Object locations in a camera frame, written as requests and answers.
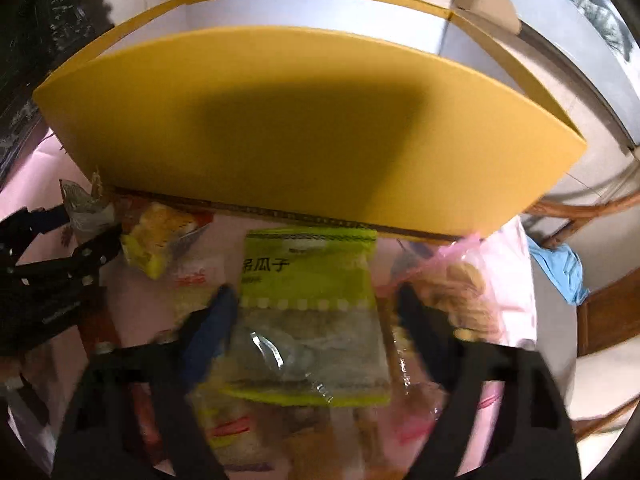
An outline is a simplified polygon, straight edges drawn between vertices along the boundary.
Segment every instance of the plastic bag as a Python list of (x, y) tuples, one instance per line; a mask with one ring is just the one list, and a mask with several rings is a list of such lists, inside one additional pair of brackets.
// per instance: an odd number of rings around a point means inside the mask
[(282, 410), (287, 431), (284, 448), (291, 464), (289, 480), (385, 478), (378, 476), (388, 472), (388, 466), (370, 408)]
[(212, 381), (191, 392), (190, 401), (207, 443), (226, 470), (277, 469), (278, 454), (266, 444), (271, 439), (258, 427), (257, 405), (218, 393)]
[(95, 238), (116, 222), (113, 204), (102, 195), (99, 177), (94, 175), (92, 193), (71, 180), (60, 180), (62, 203), (69, 215), (78, 244)]
[(471, 330), (478, 339), (500, 344), (504, 326), (490, 282), (485, 279), (479, 251), (480, 238), (471, 236), (437, 249), (428, 260), (378, 289), (382, 298), (393, 297), (400, 283), (409, 282), (425, 304), (446, 312), (457, 328)]
[(158, 279), (172, 260), (172, 245), (197, 227), (194, 215), (152, 202), (130, 234), (122, 235), (127, 263)]
[(210, 298), (225, 283), (225, 261), (221, 254), (181, 258), (169, 272), (172, 308), (176, 325), (207, 306)]
[[(473, 236), (431, 248), (428, 259), (412, 255), (413, 267), (377, 290), (394, 386), (391, 405), (378, 410), (378, 421), (384, 455), (397, 468), (405, 468), (415, 459), (446, 404), (447, 394), (430, 380), (410, 336), (400, 326), (394, 293), (401, 283), (409, 282), (423, 304), (446, 312), (453, 326), (468, 329), (479, 339), (501, 343), (504, 327), (490, 282), (483, 275), (486, 270), (480, 243), (480, 238)], [(498, 381), (486, 382), (478, 408), (493, 404), (501, 391)]]
[(388, 402), (367, 266), (375, 240), (374, 231), (343, 228), (247, 235), (224, 392), (283, 406)]

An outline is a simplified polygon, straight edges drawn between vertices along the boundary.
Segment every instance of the green snack package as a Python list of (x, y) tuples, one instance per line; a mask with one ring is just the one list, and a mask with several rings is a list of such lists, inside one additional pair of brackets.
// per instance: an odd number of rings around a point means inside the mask
[(283, 406), (388, 403), (367, 261), (375, 245), (365, 229), (249, 232), (223, 391)]

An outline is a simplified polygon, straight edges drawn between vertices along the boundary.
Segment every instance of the packaged food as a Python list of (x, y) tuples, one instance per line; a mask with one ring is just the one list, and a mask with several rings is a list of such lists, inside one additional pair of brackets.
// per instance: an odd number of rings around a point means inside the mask
[(218, 287), (225, 283), (224, 257), (186, 254), (176, 262), (169, 276), (174, 319), (179, 326), (191, 312), (205, 308)]
[(152, 202), (130, 234), (122, 235), (127, 263), (158, 279), (172, 260), (172, 244), (197, 227), (194, 215)]
[(91, 193), (71, 180), (60, 180), (60, 191), (78, 244), (95, 238), (116, 223), (113, 204), (104, 196), (97, 174), (94, 174)]
[(225, 469), (275, 470), (276, 453), (265, 444), (249, 403), (218, 393), (211, 381), (197, 386), (190, 401), (207, 442)]
[(122, 232), (129, 234), (140, 222), (142, 213), (148, 209), (153, 201), (141, 196), (117, 194), (113, 197), (116, 218), (122, 225)]
[(368, 478), (364, 436), (356, 416), (359, 408), (314, 410), (314, 415), (306, 420), (310, 424), (284, 438), (291, 463), (289, 480)]
[(424, 305), (446, 312), (453, 326), (471, 330), (478, 339), (501, 343), (504, 327), (482, 273), (480, 243), (479, 237), (472, 236), (438, 248), (430, 259), (417, 262), (392, 284), (380, 288), (379, 295), (393, 301), (399, 283), (409, 282)]
[(383, 466), (405, 470), (433, 431), (448, 396), (431, 381), (392, 301), (379, 299), (378, 307), (392, 378), (391, 403), (375, 409), (378, 449)]
[(371, 230), (249, 232), (224, 392), (283, 406), (389, 400), (367, 264)]

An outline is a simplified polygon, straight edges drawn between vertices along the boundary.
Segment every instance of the blue cloth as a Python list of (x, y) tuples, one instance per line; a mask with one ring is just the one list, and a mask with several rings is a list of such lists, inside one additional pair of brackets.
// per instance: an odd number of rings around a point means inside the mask
[(582, 304), (589, 289), (582, 286), (582, 263), (567, 244), (555, 250), (543, 249), (527, 236), (529, 253), (533, 256), (564, 300), (573, 306)]

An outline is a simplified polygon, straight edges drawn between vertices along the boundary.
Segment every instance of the pink tablecloth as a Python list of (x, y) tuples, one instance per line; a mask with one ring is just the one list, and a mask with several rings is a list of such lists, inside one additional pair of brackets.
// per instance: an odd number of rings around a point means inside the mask
[[(42, 142), (38, 138), (31, 139), (31, 146), (26, 148), (0, 191), (0, 218), (23, 206), (33, 209), (59, 204), (62, 200), (58, 185), (60, 178), (88, 186), (85, 177), (50, 131)], [(276, 225), (269, 221), (217, 214), (212, 225), (190, 249), (189, 256), (207, 256), (212, 253), (222, 255), (225, 279), (237, 285), (244, 234), (251, 228)], [(396, 241), (389, 240), (381, 238), (379, 250), (393, 251), (398, 248)], [(60, 232), (52, 232), (39, 237), (24, 255), (23, 261), (58, 258), (67, 256), (70, 251), (71, 248), (61, 243)], [(529, 251), (520, 220), (512, 219), (487, 238), (482, 244), (481, 253), (488, 271), (485, 278), (490, 280), (498, 304), (512, 307), (503, 311), (507, 343), (516, 345), (521, 340), (535, 341), (533, 281)], [(382, 276), (380, 272), (379, 269), (372, 271), (374, 280), (376, 276)], [(165, 280), (152, 282), (142, 273), (129, 269), (121, 257), (103, 269), (102, 274), (104, 283), (108, 285), (111, 315), (124, 345), (143, 344), (157, 332), (174, 325)], [(76, 381), (86, 365), (86, 357), (75, 328), (57, 336), (50, 344), (57, 380), (50, 385), (49, 404), (52, 424), (57, 428)], [(496, 402), (479, 410), (461, 471), (475, 468), (481, 463), (498, 405)]]

